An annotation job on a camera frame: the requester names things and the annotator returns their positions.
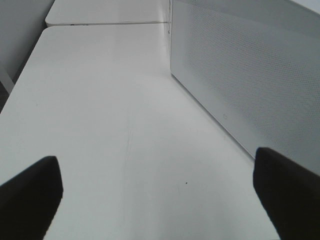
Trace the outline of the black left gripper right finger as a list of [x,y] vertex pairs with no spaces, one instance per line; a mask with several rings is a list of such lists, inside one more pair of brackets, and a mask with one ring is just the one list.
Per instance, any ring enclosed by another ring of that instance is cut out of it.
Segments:
[[320,177],[267,147],[255,154],[253,187],[282,240],[320,238]]

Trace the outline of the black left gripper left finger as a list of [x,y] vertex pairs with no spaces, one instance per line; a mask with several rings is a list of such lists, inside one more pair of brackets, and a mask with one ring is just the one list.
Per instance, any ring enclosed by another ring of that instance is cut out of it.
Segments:
[[46,156],[0,186],[0,238],[42,240],[62,198],[58,159]]

